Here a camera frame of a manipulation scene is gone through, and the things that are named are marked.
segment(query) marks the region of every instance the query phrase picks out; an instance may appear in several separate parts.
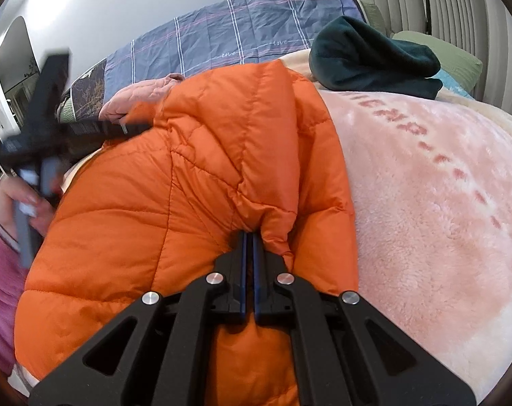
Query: pink sleeve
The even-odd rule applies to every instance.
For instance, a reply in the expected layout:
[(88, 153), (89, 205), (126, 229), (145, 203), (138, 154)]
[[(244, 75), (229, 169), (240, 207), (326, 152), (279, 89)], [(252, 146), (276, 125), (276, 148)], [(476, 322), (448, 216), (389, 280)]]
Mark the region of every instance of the pink sleeve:
[(0, 237), (0, 370), (7, 375), (16, 362), (13, 328), (26, 273), (19, 267), (17, 252)]

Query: white stripe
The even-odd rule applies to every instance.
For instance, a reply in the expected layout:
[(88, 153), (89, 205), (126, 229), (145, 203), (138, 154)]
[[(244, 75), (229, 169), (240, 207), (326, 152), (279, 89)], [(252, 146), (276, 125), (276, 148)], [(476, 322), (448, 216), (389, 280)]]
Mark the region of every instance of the white stripe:
[(242, 57), (241, 57), (241, 45), (240, 45), (240, 38), (237, 37), (237, 30), (235, 29), (235, 19), (233, 18), (233, 7), (231, 6), (230, 0), (228, 0), (228, 7), (231, 14), (231, 22), (233, 23), (233, 33), (235, 34), (235, 41), (237, 42), (237, 50), (239, 51), (239, 64), (242, 64)]
[(303, 45), (305, 46), (305, 48), (309, 48), (307, 38), (305, 37), (305, 34), (303, 34), (303, 31), (301, 30), (301, 24), (299, 23), (299, 19), (297, 18), (297, 13), (295, 11), (295, 7), (291, 0), (288, 0), (288, 6), (292, 10), (293, 20), (295, 22), (295, 26), (297, 27), (297, 31), (299, 32), (299, 36), (301, 37), (301, 40), (303, 40)]
[(231, 11), (231, 14), (233, 16), (233, 28), (235, 29), (235, 32), (236, 32), (237, 37), (239, 39), (239, 51), (240, 51), (240, 54), (241, 54), (241, 64), (244, 64), (243, 44), (241, 42), (241, 34), (239, 33), (239, 26), (237, 24), (237, 17), (235, 16), (235, 11), (233, 10), (233, 3), (231, 2), (231, 0), (228, 0), (228, 2), (230, 4), (230, 11)]
[(179, 53), (179, 62), (181, 63), (181, 73), (184, 76), (184, 56), (183, 56), (183, 49), (181, 47), (181, 30), (179, 27), (179, 21), (178, 18), (174, 18), (175, 21), (175, 33), (177, 36), (177, 52)]
[(132, 58), (132, 83), (136, 81), (136, 54), (133, 51), (133, 45), (135, 40), (132, 39), (132, 43), (130, 44), (130, 56)]

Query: triangular cutout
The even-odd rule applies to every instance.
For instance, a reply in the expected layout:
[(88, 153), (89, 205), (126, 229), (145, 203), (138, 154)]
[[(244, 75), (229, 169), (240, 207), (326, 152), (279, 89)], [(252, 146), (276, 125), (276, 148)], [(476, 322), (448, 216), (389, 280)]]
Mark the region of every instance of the triangular cutout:
[(378, 350), (382, 363), (390, 376), (396, 376), (416, 365), (416, 359), (373, 320), (365, 322)]
[(99, 373), (112, 376), (136, 325), (136, 318), (125, 319), (85, 356), (83, 363)]

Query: human hand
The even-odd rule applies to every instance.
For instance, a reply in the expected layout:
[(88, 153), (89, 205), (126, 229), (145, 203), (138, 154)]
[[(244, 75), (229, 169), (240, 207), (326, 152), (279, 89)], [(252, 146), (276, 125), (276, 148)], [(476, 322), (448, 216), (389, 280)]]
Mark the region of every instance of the human hand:
[[(54, 190), (60, 191), (60, 180), (55, 180), (53, 186)], [(4, 176), (0, 181), (0, 225), (17, 240), (17, 229), (13, 219), (14, 201), (29, 204), (35, 209), (35, 216), (30, 218), (30, 225), (40, 235), (45, 236), (54, 216), (51, 204), (21, 178)]]

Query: light blue fabric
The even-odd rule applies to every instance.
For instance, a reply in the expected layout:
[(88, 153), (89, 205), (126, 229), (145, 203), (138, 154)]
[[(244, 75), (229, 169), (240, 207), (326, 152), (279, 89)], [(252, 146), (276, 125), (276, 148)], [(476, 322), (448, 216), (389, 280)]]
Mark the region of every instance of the light blue fabric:
[(355, 0), (225, 0), (174, 18), (108, 56), (104, 102), (134, 82), (271, 61), (310, 48), (335, 18), (363, 20)]
[(433, 78), (441, 80), (444, 84), (444, 87), (446, 87), (452, 93), (458, 94), (459, 96), (465, 97), (467, 99), (473, 99), (473, 97), (470, 96), (468, 92), (461, 87), (461, 85), (452, 77), (452, 75), (450, 75), (445, 70), (440, 70), (436, 75), (433, 76)]

